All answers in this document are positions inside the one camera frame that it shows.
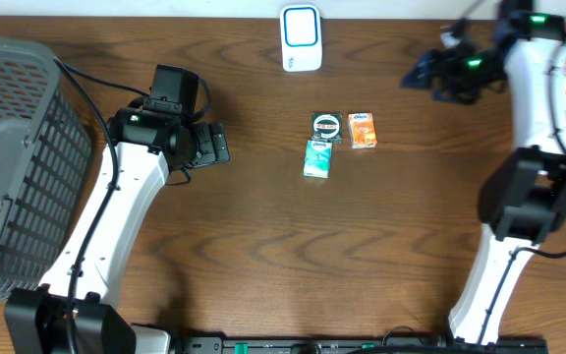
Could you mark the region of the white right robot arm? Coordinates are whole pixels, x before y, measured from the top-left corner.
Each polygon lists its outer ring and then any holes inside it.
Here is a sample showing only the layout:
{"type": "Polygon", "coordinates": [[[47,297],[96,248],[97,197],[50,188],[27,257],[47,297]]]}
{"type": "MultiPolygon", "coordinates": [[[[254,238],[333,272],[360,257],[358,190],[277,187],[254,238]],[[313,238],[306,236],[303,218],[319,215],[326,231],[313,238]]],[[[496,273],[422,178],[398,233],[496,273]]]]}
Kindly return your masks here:
{"type": "Polygon", "coordinates": [[[484,89],[512,97],[513,149],[481,186],[481,240],[465,288],[448,316],[445,352],[513,353],[499,325],[516,283],[545,238],[566,220],[566,18],[531,1],[500,3],[493,44],[478,49],[462,17],[425,53],[402,86],[474,104],[484,89]]]}

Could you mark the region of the green Kleenex tissue pack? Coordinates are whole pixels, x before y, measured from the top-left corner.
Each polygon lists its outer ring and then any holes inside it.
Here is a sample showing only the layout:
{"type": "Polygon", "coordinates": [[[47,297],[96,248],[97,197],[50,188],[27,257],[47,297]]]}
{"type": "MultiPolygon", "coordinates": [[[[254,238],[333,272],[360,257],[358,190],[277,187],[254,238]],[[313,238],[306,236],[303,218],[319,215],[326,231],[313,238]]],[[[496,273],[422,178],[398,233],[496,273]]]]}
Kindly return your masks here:
{"type": "Polygon", "coordinates": [[[332,143],[309,140],[303,167],[305,177],[327,179],[332,155],[332,143]]]}

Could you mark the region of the black round-label packet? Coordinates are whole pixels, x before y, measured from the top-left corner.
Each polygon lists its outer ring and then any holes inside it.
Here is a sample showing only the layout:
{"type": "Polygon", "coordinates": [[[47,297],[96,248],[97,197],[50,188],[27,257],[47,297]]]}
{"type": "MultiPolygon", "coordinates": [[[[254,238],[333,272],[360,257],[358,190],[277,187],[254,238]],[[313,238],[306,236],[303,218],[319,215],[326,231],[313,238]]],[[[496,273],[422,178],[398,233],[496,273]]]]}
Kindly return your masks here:
{"type": "Polygon", "coordinates": [[[314,112],[311,115],[311,138],[318,142],[342,143],[342,115],[337,112],[314,112]]]}

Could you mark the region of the orange small carton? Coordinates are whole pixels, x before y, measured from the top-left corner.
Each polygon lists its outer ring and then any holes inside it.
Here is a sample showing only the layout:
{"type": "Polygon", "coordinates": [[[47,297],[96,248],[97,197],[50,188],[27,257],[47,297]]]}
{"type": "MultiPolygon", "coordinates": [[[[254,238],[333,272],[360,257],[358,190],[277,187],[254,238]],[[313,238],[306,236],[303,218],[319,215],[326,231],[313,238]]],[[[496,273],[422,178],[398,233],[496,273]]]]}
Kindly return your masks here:
{"type": "Polygon", "coordinates": [[[373,115],[370,112],[348,115],[348,127],[352,148],[375,148],[377,137],[373,115]]]}

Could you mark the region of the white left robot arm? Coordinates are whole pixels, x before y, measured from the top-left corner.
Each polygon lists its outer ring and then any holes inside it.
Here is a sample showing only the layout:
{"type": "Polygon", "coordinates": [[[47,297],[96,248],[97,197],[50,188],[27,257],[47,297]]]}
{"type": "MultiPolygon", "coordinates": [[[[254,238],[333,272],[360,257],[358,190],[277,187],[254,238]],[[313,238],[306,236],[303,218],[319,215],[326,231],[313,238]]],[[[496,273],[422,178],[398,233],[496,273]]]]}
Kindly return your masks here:
{"type": "Polygon", "coordinates": [[[118,313],[145,215],[173,171],[227,162],[220,123],[122,108],[108,121],[100,172],[62,253],[34,290],[16,288],[4,317],[18,353],[175,353],[176,338],[118,313]]]}

